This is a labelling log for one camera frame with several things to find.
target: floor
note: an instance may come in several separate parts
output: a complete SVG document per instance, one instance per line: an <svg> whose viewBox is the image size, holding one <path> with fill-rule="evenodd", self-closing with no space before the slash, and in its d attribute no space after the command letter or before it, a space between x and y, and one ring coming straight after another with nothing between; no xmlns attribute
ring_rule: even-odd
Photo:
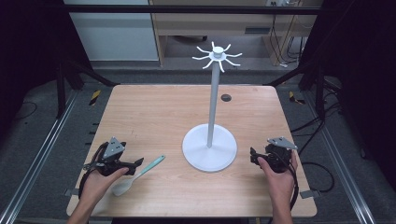
<svg viewBox="0 0 396 224"><path fill-rule="evenodd" d="M286 68L272 66L262 40L257 36L209 36L206 42L197 37L175 36L168 42L163 66L135 63L131 70L128 66L109 69L99 64L96 71L123 84L209 84L210 70L201 69L208 61L195 61L191 55L203 57L196 46L210 49L211 41L224 48L231 43L230 54L244 53L240 58L231 59L233 63L241 63L240 67L224 64L226 72L221 75L220 84L262 85L297 66L297 63L290 63ZM293 46L290 52L299 47ZM15 223L64 223L67 219L68 197L64 196L64 190L73 188L78 181L81 165L111 93L111 88L82 77L85 81L83 90L71 91L67 87L72 107L66 111L65 123L56 127L59 130L54 130L59 121L55 118L55 83L37 87L26 95L9 135L0 143L0 169L3 171L0 174L0 209L3 211L0 218L5 217L6 209L11 207L16 212L6 217L15 219ZM299 78L294 77L276 87L291 130L316 117L312 109L314 90L299 91ZM89 101L97 90L101 90L100 97L95 106L91 106ZM290 92L297 101L290 100ZM317 215L297 217L294 222L396 223L396 193L376 163L361 157L359 146L343 118L342 107L337 104L336 93L326 91L325 95L327 93L326 108L335 106L329 109L324 127L308 143L301 159L319 163L333 175L334 181L325 169L312 163L304 166L310 186L322 192L315 198ZM305 145L317 127L316 122L293 133L296 145ZM47 139L49 133L55 133L53 139ZM268 217L250 217L248 222L266 223L267 220ZM92 223L110 221L110 218L92 219Z"/></svg>

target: hand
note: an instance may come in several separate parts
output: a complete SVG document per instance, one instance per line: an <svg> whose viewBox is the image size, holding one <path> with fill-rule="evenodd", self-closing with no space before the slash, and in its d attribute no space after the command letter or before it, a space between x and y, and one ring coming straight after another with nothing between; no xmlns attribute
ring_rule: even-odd
<svg viewBox="0 0 396 224"><path fill-rule="evenodd" d="M258 161L267 177L271 199L289 203L294 187L293 175L289 170L281 174L275 173L265 159L259 157ZM294 170L297 170L297 160L293 151L291 152L291 165Z"/></svg>
<svg viewBox="0 0 396 224"><path fill-rule="evenodd" d="M294 189L293 175L289 170L281 174L275 173L265 159L259 157L258 161L268 180L274 224L292 223L290 199ZM291 165L294 170L297 170L297 160L294 151L291 152Z"/></svg>
<svg viewBox="0 0 396 224"><path fill-rule="evenodd" d="M107 189L125 175L128 170L124 167L108 176L101 175L97 170L92 171L84 184L80 200L97 204L103 198Z"/></svg>
<svg viewBox="0 0 396 224"><path fill-rule="evenodd" d="M121 168L108 176L101 175L97 170L92 171L85 181L79 202L67 220L67 224L86 224L94 207L103 198L107 189L128 170L128 168Z"/></svg>

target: stand pole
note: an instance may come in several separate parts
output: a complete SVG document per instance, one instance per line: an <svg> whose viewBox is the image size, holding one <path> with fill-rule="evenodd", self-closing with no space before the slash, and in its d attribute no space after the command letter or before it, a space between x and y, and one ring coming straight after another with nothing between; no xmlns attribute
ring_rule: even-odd
<svg viewBox="0 0 396 224"><path fill-rule="evenodd" d="M207 147L212 147L213 129L215 126L216 105L218 103L220 67L218 62L212 67L212 87L210 92L209 124L207 131Z"/></svg>

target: white spoon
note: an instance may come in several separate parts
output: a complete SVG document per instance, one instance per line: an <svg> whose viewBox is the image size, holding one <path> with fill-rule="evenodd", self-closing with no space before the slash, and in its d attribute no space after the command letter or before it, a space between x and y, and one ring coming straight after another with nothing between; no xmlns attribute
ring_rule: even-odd
<svg viewBox="0 0 396 224"><path fill-rule="evenodd" d="M165 159L165 156L161 155L161 157L157 158L157 160L153 161L148 166L146 166L145 169L143 169L139 174L134 175L133 178L122 180L119 184L117 184L116 186L114 186L111 189L113 191L113 194L116 195L116 196L120 196L121 194L123 194L126 191L128 191L128 189L131 188L132 183L134 182L134 180L139 178L139 176L145 174L147 171L151 170L154 166L156 166L158 163L163 161L163 159Z"/></svg>

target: cabinet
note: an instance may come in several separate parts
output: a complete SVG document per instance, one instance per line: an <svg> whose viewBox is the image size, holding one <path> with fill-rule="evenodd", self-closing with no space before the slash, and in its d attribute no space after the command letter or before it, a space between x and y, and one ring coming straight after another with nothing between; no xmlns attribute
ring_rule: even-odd
<svg viewBox="0 0 396 224"><path fill-rule="evenodd" d="M265 7L266 0L149 0L151 5L184 5L184 6L251 6ZM320 6L321 0L305 0L290 2L288 7ZM245 14L168 14L152 13L154 33L156 35L160 63L163 64L166 37L169 35L261 35L273 64L278 64L276 55L288 46L291 36L309 36L316 16L276 16L275 29L277 35L271 35L273 15Z"/></svg>
<svg viewBox="0 0 396 224"><path fill-rule="evenodd" d="M64 0L65 4L147 5L146 0ZM92 64L158 61L149 13L70 13Z"/></svg>

